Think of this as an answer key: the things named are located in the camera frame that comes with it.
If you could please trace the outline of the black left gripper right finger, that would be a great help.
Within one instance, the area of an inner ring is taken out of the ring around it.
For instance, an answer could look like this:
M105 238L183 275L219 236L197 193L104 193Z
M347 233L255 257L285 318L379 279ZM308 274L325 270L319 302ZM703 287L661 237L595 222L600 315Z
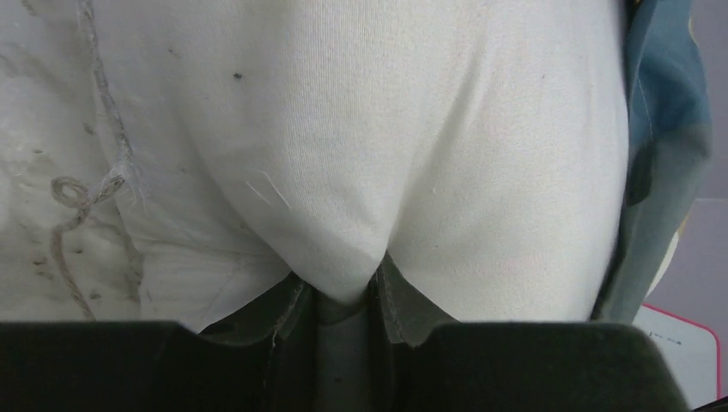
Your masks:
M684 411L656 346L608 323L458 322L386 257L375 274L378 411Z

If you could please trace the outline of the blue yellow patchwork pillowcase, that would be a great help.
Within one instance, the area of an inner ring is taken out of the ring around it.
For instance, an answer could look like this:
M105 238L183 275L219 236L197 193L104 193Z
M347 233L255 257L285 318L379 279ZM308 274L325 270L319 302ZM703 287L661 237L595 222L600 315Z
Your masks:
M690 1L628 1L628 176L616 251L591 320L629 324L669 263L711 157Z

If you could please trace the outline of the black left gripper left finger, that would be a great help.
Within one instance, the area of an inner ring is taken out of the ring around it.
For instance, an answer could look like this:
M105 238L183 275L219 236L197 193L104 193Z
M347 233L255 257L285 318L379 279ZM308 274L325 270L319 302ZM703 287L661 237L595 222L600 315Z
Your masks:
M195 333L168 321L4 323L4 411L309 411L313 292L296 276Z

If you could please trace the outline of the white pillow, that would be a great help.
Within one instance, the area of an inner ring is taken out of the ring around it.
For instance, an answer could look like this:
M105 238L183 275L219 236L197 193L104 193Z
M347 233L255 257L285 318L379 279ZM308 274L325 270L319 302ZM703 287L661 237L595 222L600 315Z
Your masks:
M628 157L620 1L1 4L1 314L200 331L287 274L362 304L384 257L458 320L583 321Z

